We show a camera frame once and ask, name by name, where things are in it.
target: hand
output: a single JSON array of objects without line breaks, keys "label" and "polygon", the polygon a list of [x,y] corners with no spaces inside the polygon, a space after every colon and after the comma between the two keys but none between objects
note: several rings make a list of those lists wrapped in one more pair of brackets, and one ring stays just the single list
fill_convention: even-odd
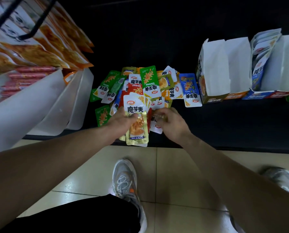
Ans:
[{"label": "hand", "polygon": [[166,137],[173,142],[181,145],[187,136],[193,135],[188,125],[175,108],[162,108],[156,110],[155,113],[161,116],[166,115],[168,117],[168,121],[164,121],[160,117],[156,117],[156,119],[158,125],[162,127]]},{"label": "hand", "polygon": [[119,110],[109,119],[108,123],[101,126],[107,130],[106,135],[110,138],[110,144],[112,144],[115,139],[125,135],[130,126],[137,121],[137,118],[137,113],[127,117],[124,108],[120,107]]}]

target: left hand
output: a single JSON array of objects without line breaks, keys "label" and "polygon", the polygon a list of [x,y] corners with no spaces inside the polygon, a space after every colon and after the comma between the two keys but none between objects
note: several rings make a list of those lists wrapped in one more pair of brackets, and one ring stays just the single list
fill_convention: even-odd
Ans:
[{"label": "left hand", "polygon": [[110,138],[110,144],[112,144],[115,139],[125,135],[130,126],[137,121],[137,118],[137,113],[127,117],[124,108],[120,107],[119,110],[109,119],[108,123],[102,126],[107,129],[107,136]]}]

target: tile floor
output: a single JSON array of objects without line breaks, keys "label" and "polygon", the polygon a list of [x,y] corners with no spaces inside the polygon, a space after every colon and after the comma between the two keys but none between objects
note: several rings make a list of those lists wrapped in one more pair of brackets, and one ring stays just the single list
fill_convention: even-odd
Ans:
[{"label": "tile floor", "polygon": [[[22,140],[16,146],[30,142],[35,141]],[[289,169],[289,154],[224,153],[253,171],[263,166]],[[20,216],[110,193],[113,166],[123,157],[137,171],[146,232],[236,232],[225,206],[183,149],[105,147]]]}]

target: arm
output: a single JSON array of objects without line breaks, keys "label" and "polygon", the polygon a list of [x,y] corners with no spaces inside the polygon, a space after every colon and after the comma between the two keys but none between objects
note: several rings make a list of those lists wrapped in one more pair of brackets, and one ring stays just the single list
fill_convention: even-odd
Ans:
[{"label": "arm", "polygon": [[136,120],[125,117],[121,108],[99,128],[0,152],[0,228],[124,135]]},{"label": "arm", "polygon": [[165,135],[181,145],[246,233],[289,232],[289,193],[194,136],[174,109],[160,109]]}]

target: cardboard box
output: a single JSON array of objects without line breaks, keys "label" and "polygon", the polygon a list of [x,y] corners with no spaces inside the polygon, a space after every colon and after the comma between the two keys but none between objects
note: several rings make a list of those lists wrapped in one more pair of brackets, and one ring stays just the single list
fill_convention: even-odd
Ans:
[{"label": "cardboard box", "polygon": [[203,104],[221,102],[230,93],[225,40],[204,42],[198,57],[196,77]]},{"label": "cardboard box", "polygon": [[230,94],[225,98],[238,99],[243,97],[251,87],[251,47],[249,39],[237,38],[225,42],[228,56],[229,79],[231,80]]},{"label": "cardboard box", "polygon": [[275,44],[267,60],[260,91],[250,90],[243,100],[281,98],[289,95],[289,35]]}]

